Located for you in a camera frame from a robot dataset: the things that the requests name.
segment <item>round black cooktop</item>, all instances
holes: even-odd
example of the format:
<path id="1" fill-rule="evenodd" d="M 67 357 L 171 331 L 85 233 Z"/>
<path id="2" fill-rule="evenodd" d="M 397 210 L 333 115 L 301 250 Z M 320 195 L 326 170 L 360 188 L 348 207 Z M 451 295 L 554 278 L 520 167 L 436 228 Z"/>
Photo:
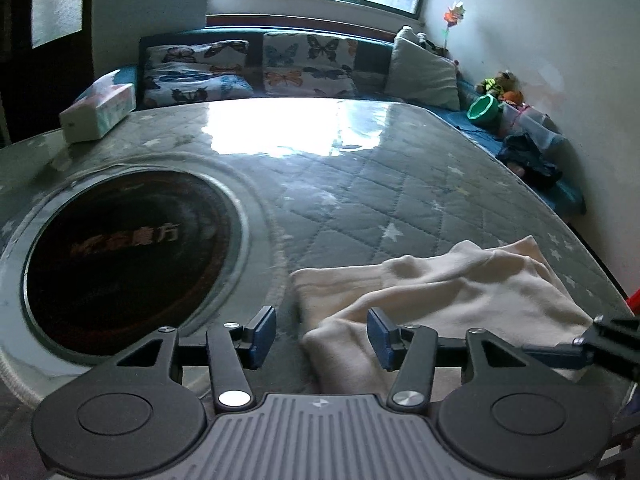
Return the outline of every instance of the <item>round black cooktop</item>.
<path id="1" fill-rule="evenodd" d="M 89 188 L 32 248 L 25 276 L 32 321 L 57 345 L 96 356 L 180 325 L 228 255 L 228 203 L 178 171 L 139 171 Z"/>

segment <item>white wall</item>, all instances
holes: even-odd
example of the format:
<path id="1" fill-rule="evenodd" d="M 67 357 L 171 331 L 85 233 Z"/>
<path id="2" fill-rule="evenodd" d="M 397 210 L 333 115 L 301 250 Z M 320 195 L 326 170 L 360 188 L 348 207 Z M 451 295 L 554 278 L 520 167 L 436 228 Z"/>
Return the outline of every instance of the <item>white wall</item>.
<path id="1" fill-rule="evenodd" d="M 94 70 L 100 76 L 138 62 L 141 36 L 201 28 L 207 0 L 94 0 Z"/>
<path id="2" fill-rule="evenodd" d="M 418 21 L 386 10 L 338 0 L 209 0 L 209 14 L 280 14 L 301 16 L 397 32 L 403 25 L 420 28 Z"/>
<path id="3" fill-rule="evenodd" d="M 463 1 L 449 36 L 463 74 L 476 82 L 508 68 L 551 115 L 589 209 L 573 224 L 628 293 L 640 288 L 640 0 Z M 432 38 L 452 2 L 426 0 Z"/>

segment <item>toy flower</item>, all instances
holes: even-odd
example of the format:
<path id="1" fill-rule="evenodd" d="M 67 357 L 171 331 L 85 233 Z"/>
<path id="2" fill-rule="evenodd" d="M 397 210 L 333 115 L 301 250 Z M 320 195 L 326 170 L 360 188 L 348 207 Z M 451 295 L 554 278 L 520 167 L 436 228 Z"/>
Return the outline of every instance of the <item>toy flower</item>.
<path id="1" fill-rule="evenodd" d="M 462 2 L 453 2 L 453 5 L 449 7 L 449 10 L 444 13 L 444 21 L 447 22 L 447 28 L 444 30 L 444 48 L 447 48 L 447 41 L 449 41 L 449 29 L 455 27 L 465 17 L 465 6 Z"/>

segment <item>dark door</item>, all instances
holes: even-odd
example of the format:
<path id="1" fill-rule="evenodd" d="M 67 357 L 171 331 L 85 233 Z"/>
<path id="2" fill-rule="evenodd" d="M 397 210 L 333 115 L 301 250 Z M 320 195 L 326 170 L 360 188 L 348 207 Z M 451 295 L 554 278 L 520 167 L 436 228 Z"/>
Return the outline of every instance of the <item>dark door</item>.
<path id="1" fill-rule="evenodd" d="M 82 0 L 82 30 L 35 48 L 32 1 L 2 0 L 0 96 L 12 142 L 59 128 L 58 114 L 94 80 L 92 0 Z"/>

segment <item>silver screw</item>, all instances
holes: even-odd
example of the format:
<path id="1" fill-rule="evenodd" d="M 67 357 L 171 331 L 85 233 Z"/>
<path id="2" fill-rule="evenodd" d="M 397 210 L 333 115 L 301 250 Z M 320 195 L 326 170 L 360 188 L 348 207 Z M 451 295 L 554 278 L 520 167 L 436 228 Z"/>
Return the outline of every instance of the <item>silver screw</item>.
<path id="1" fill-rule="evenodd" d="M 392 400 L 399 406 L 418 406 L 424 402 L 424 395 L 413 390 L 405 390 L 394 394 Z"/>
<path id="2" fill-rule="evenodd" d="M 244 406 L 250 400 L 251 395 L 249 395 L 247 392 L 243 392 L 242 390 L 229 390 L 227 392 L 221 393 L 218 396 L 218 401 L 220 402 L 220 404 L 231 406 L 233 408 Z"/>

